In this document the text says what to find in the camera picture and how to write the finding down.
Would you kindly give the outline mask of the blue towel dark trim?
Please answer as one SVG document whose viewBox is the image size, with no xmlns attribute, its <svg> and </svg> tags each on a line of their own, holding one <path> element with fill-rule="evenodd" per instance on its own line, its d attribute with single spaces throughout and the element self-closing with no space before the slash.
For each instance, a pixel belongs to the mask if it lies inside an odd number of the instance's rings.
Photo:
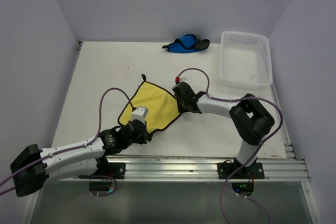
<svg viewBox="0 0 336 224">
<path fill-rule="evenodd" d="M 175 39 L 170 44 L 163 45 L 162 49 L 172 53 L 187 54 L 206 50 L 210 43 L 210 40 L 200 39 L 198 35 L 187 34 Z"/>
</svg>

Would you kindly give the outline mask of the white plastic basket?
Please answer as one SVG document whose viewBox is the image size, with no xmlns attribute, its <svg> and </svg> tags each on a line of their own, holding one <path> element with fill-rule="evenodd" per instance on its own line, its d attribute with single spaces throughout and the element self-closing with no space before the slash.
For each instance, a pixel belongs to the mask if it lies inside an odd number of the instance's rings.
<svg viewBox="0 0 336 224">
<path fill-rule="evenodd" d="M 224 85 L 246 89 L 272 85 L 271 52 L 266 36 L 225 31 L 220 43 L 219 78 Z"/>
</svg>

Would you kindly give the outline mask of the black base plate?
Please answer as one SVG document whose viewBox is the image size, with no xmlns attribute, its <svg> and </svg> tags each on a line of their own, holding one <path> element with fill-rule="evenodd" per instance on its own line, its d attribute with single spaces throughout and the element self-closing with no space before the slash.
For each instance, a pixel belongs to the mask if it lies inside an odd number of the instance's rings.
<svg viewBox="0 0 336 224">
<path fill-rule="evenodd" d="M 80 175 L 80 179 L 124 179 L 126 163 L 99 164 L 97 170 L 90 175 Z"/>
<path fill-rule="evenodd" d="M 254 161 L 250 166 L 241 167 L 237 160 L 226 160 L 217 163 L 219 179 L 264 179 L 264 168 L 262 163 Z"/>
</svg>

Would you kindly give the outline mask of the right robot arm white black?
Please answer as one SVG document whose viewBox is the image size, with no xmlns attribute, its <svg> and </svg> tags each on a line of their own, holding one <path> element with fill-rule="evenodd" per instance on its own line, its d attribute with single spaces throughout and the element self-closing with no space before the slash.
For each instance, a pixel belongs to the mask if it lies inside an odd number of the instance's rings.
<svg viewBox="0 0 336 224">
<path fill-rule="evenodd" d="M 257 147 L 275 124 L 272 115 L 256 97 L 247 94 L 237 102 L 219 101 L 208 97 L 203 91 L 195 93 L 184 81 L 176 84 L 172 90 L 181 113 L 214 114 L 232 119 L 242 139 L 234 159 L 234 172 L 240 178 L 250 175 L 252 165 L 257 160 Z"/>
</svg>

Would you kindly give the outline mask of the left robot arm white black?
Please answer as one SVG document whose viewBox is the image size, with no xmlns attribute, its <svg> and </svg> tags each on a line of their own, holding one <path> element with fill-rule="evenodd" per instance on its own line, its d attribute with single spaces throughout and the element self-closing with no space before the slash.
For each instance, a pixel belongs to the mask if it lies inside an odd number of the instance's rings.
<svg viewBox="0 0 336 224">
<path fill-rule="evenodd" d="M 133 120 L 75 144 L 57 148 L 30 145 L 10 165 L 16 195 L 28 196 L 40 190 L 45 182 L 68 177 L 106 179 L 109 184 L 115 184 L 118 171 L 107 157 L 151 139 L 146 124 Z"/>
</svg>

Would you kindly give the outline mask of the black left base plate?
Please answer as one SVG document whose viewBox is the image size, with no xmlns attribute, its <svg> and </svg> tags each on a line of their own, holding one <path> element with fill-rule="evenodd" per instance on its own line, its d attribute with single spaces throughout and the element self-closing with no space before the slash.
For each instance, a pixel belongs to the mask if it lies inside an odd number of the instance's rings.
<svg viewBox="0 0 336 224">
<path fill-rule="evenodd" d="M 80 179 L 124 179 L 126 163 L 99 164 L 97 170 L 90 175 L 80 175 Z"/>
</svg>

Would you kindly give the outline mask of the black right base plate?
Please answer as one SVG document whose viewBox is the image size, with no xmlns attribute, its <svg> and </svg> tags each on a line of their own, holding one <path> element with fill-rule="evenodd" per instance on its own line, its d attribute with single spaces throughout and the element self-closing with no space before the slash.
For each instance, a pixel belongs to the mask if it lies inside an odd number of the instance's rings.
<svg viewBox="0 0 336 224">
<path fill-rule="evenodd" d="M 264 179 L 264 168 L 262 163 L 254 161 L 250 166 L 241 167 L 237 160 L 226 160 L 217 163 L 219 179 Z"/>
</svg>

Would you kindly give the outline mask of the aluminium mounting rail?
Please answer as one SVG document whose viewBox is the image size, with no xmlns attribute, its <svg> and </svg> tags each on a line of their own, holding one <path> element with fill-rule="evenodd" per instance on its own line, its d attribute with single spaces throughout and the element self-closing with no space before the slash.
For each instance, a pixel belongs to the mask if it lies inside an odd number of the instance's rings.
<svg viewBox="0 0 336 224">
<path fill-rule="evenodd" d="M 216 182 L 219 179 L 217 163 L 224 159 L 181 157 L 110 156 L 109 163 L 126 163 L 124 180 L 145 182 Z M 294 159 L 260 159 L 264 179 L 232 179 L 234 182 L 307 182 L 309 175 L 305 162 Z"/>
</svg>

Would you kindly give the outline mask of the yellow towel black trim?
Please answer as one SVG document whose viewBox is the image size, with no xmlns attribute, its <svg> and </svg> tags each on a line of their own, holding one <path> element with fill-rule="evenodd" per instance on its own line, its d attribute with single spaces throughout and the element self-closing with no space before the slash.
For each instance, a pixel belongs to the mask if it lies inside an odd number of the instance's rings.
<svg viewBox="0 0 336 224">
<path fill-rule="evenodd" d="M 141 76 L 143 81 L 131 97 L 131 102 L 135 108 L 143 106 L 148 109 L 145 117 L 146 130 L 152 135 L 165 131 L 181 116 L 181 113 L 178 111 L 177 100 L 172 93 L 157 84 L 148 82 L 146 75 Z"/>
</svg>

